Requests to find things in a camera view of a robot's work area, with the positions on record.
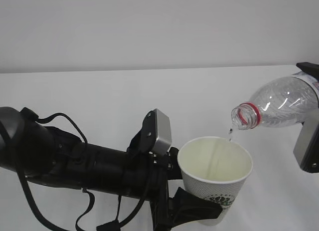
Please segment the white paper cup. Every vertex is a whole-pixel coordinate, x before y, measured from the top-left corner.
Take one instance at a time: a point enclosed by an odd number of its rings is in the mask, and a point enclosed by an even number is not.
[[[189,141],[178,152],[177,161],[185,189],[223,208],[217,219],[200,221],[207,226],[222,221],[253,169],[253,160],[243,147],[220,137]]]

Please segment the bottle neck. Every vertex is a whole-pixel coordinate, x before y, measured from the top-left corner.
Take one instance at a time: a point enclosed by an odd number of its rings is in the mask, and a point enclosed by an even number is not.
[[[261,114],[257,106],[252,103],[243,103],[231,112],[233,127],[239,130],[255,128],[261,122]]]

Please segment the cup rim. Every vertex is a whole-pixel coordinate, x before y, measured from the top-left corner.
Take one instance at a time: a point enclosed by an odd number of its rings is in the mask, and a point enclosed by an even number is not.
[[[251,157],[251,155],[249,154],[249,152],[244,148],[242,147],[240,144],[238,144],[237,142],[233,142],[234,144],[238,145],[240,148],[242,148],[246,154],[248,155],[248,157],[250,158],[250,161],[251,161],[251,168],[249,170],[249,172],[239,178],[239,179],[236,179],[236,180],[230,180],[230,181],[213,181],[213,180],[206,180],[206,179],[202,179],[200,177],[197,177],[195,175],[192,175],[190,174],[188,171],[186,171],[181,165],[180,165],[180,162],[179,162],[179,155],[180,155],[180,150],[182,150],[186,145],[188,145],[189,143],[195,141],[195,140],[199,140],[199,139],[204,139],[204,138],[218,138],[218,139],[223,139],[223,140],[226,140],[225,138],[222,138],[222,137],[218,137],[218,136],[202,136],[202,137],[198,137],[198,138],[195,138],[195,139],[192,139],[190,141],[188,141],[186,144],[184,144],[178,151],[178,154],[177,154],[177,163],[178,163],[178,166],[179,168],[187,175],[191,176],[193,179],[196,179],[196,180],[199,180],[201,182],[204,182],[204,183],[208,183],[208,184],[222,184],[222,185],[226,185],[226,184],[233,184],[233,183],[237,183],[237,182],[240,182],[242,180],[245,180],[250,174],[251,172],[253,171],[253,166],[254,166],[254,162],[253,162],[253,158]]]

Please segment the clear plastic bottle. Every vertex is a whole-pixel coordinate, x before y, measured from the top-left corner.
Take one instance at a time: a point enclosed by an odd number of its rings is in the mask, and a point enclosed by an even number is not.
[[[302,123],[309,112],[318,109],[316,88],[317,80],[302,71],[276,79],[232,110],[233,127],[248,130],[256,126],[284,127]]]

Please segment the bottle label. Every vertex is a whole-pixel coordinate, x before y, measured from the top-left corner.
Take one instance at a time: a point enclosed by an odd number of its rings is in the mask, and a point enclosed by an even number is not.
[[[304,73],[303,71],[293,74],[292,77],[303,80],[305,83],[311,86],[319,99],[319,82],[314,77],[308,75],[307,73]]]

